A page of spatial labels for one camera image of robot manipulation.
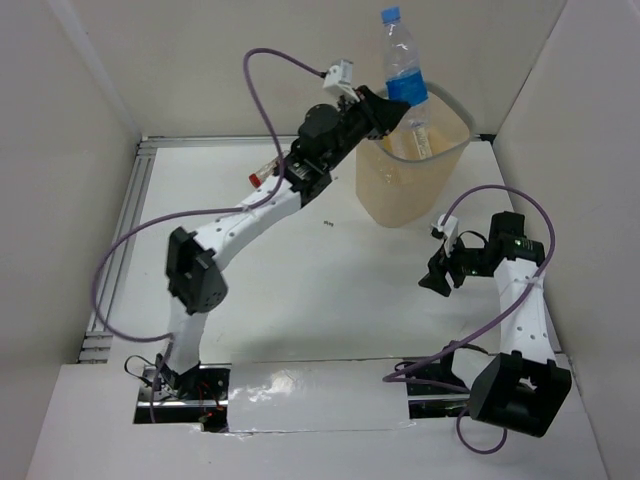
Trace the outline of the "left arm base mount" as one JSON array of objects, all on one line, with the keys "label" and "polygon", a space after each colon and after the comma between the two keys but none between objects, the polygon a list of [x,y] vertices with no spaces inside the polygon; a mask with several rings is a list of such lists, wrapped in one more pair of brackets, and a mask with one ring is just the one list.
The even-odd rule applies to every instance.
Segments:
[{"label": "left arm base mount", "polygon": [[141,355],[127,357],[123,368],[139,386],[134,424],[152,424],[152,406],[155,424],[194,424],[208,433],[229,431],[228,366],[201,366],[194,382],[181,390],[172,389],[162,377],[152,390],[155,368]]}]

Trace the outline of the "red cap small bottle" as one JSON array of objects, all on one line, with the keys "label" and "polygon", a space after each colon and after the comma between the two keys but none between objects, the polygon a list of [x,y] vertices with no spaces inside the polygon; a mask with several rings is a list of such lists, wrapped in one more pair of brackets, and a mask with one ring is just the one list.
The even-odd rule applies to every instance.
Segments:
[{"label": "red cap small bottle", "polygon": [[276,156],[259,169],[248,176],[248,180],[254,189],[260,188],[270,177],[279,175],[280,158]]}]

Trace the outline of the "white label clear bottle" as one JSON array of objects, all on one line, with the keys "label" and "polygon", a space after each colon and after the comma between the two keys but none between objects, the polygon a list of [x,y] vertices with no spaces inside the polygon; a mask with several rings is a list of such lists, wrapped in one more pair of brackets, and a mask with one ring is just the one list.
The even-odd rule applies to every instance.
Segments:
[{"label": "white label clear bottle", "polygon": [[384,139],[383,146],[390,154],[403,161],[422,161],[433,155],[428,129],[424,126],[397,129]]}]

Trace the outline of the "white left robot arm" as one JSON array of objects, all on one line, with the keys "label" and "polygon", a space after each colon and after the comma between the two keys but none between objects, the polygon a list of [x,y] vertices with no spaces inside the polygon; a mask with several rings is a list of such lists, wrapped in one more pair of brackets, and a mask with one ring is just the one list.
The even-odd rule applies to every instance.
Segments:
[{"label": "white left robot arm", "polygon": [[364,139],[390,134],[408,103],[382,98],[366,86],[352,100],[308,110],[282,166],[235,212],[188,232],[176,228],[168,241],[165,274],[171,295],[169,342],[156,357],[163,389],[176,399],[197,387],[200,342],[209,313],[228,293],[223,277],[232,259],[259,235],[319,196],[332,171]]}]

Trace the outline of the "blue label plastic bottle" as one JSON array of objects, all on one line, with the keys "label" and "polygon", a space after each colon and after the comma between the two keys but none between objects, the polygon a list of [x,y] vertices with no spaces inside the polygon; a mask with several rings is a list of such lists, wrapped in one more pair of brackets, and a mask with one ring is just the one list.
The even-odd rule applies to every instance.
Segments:
[{"label": "blue label plastic bottle", "polygon": [[402,20],[399,6],[384,9],[381,20],[383,70],[388,97],[411,106],[403,119],[404,129],[428,128],[431,123],[429,92],[415,39]]}]

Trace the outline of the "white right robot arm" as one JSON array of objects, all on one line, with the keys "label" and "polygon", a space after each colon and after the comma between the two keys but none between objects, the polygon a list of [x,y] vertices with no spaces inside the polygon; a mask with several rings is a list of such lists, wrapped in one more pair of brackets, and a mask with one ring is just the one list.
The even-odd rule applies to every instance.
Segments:
[{"label": "white right robot arm", "polygon": [[466,246],[454,216],[432,227],[442,245],[419,284],[449,296],[468,277],[493,278],[499,296],[500,351],[471,386],[469,413],[483,423],[542,437],[570,392],[568,370],[555,361],[546,323],[542,243],[524,233],[525,218],[496,213],[480,248]]}]

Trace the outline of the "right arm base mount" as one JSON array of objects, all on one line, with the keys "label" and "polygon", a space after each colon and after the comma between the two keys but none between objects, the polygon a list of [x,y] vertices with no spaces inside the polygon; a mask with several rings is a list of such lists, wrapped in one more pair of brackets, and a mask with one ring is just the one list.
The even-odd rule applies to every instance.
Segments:
[{"label": "right arm base mount", "polygon": [[453,373],[454,354],[427,365],[410,375],[428,384],[406,385],[409,418],[436,419],[455,417],[466,407],[469,387]]}]

